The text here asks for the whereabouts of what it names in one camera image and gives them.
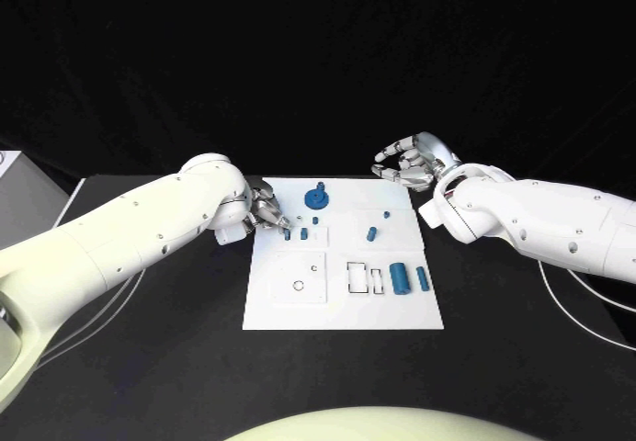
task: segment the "table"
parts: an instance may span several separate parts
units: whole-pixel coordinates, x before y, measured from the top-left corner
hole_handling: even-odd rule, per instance
[[[151,179],[90,177],[63,221]],[[412,194],[414,206],[428,197]],[[633,354],[568,321],[536,262],[503,241],[463,245],[419,227],[444,331],[240,331],[252,237],[220,247],[204,232],[147,270],[108,327],[37,371],[0,415],[2,439],[217,440],[359,405],[467,414],[549,440],[631,439]],[[617,335],[565,271],[546,273],[566,308]]]

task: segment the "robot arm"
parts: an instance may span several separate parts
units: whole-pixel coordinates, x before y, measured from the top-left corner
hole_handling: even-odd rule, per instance
[[[86,303],[204,229],[226,244],[255,225],[288,226],[271,187],[253,184],[252,190],[225,156],[200,155],[180,173],[0,252],[0,412]]]
[[[412,142],[421,162],[414,164],[415,158],[408,165],[402,157],[402,171],[396,172],[415,171],[419,178],[432,172],[438,181],[432,199],[418,210],[431,228],[444,225],[463,243],[481,236],[499,237],[533,259],[636,283],[636,204],[589,188],[516,181],[493,166],[461,164],[431,137],[428,133],[412,137],[428,140]],[[399,151],[396,144],[386,148],[389,154]],[[386,157],[383,152],[376,160]],[[373,173],[388,178],[377,167],[373,165]]]

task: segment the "white cable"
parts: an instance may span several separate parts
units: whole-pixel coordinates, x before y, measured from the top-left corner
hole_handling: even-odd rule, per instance
[[[587,285],[587,283],[579,279],[579,277],[576,276],[576,274],[574,273],[574,271],[571,269],[566,270],[569,272],[569,274],[572,275],[572,278],[579,282],[579,284],[585,287],[585,289],[604,301],[607,301],[613,306],[617,306],[618,308],[621,308],[626,311],[631,311],[636,312],[636,308],[630,308],[627,305],[624,305],[623,303],[618,303],[617,301],[608,299],[605,296],[602,296],[602,294],[598,294],[594,291],[594,288]]]
[[[119,305],[119,308],[115,310],[115,312],[112,312],[112,315],[108,317],[108,320],[101,324],[101,326],[76,342],[73,343],[66,349],[63,349],[59,353],[56,353],[53,356],[50,356],[50,358],[47,358],[46,360],[43,360],[39,364],[34,370],[37,370],[39,368],[41,368],[41,366],[44,366],[47,363],[50,363],[59,356],[62,356],[63,354],[66,354],[66,352],[69,352],[75,347],[77,347],[109,324],[109,322],[112,321],[112,319],[116,317],[116,314],[119,313],[119,311],[122,310],[122,307],[125,306],[125,303],[128,302],[129,298],[132,297],[132,294],[135,293],[137,290],[137,286],[138,286],[138,282],[142,279],[142,275],[145,273],[145,269],[141,270],[141,273],[138,275],[138,279],[137,279],[137,283],[135,286],[132,287],[128,297],[125,298],[125,300],[122,301],[122,304]]]
[[[106,309],[109,308],[109,305],[114,303],[116,298],[121,296],[122,291],[125,290],[125,287],[128,286],[131,280],[132,280],[131,277],[125,280],[122,287],[116,291],[116,294],[112,296],[112,299],[105,304],[105,307],[92,316],[92,318],[89,319],[89,322],[69,336],[66,336],[66,338],[59,343],[56,343],[54,346],[49,347],[46,349],[46,351],[43,351],[41,357],[46,357],[95,323],[95,320],[102,316],[102,314],[106,312]]]
[[[540,275],[543,276],[543,283],[546,284],[546,291],[549,292],[549,295],[552,296],[553,302],[556,303],[556,306],[561,308],[561,311],[564,314],[569,317],[569,320],[597,338],[604,340],[607,343],[611,343],[613,345],[617,345],[620,347],[624,347],[630,351],[636,351],[636,347],[624,345],[623,343],[614,342],[610,338],[604,337],[601,334],[595,333],[572,316],[572,314],[566,311],[566,309],[562,307],[559,301],[556,300],[556,296],[553,295],[552,288],[549,287],[549,283],[546,282],[546,273],[543,272],[543,265],[540,264],[540,261],[536,261],[539,263],[539,269],[540,269]]]

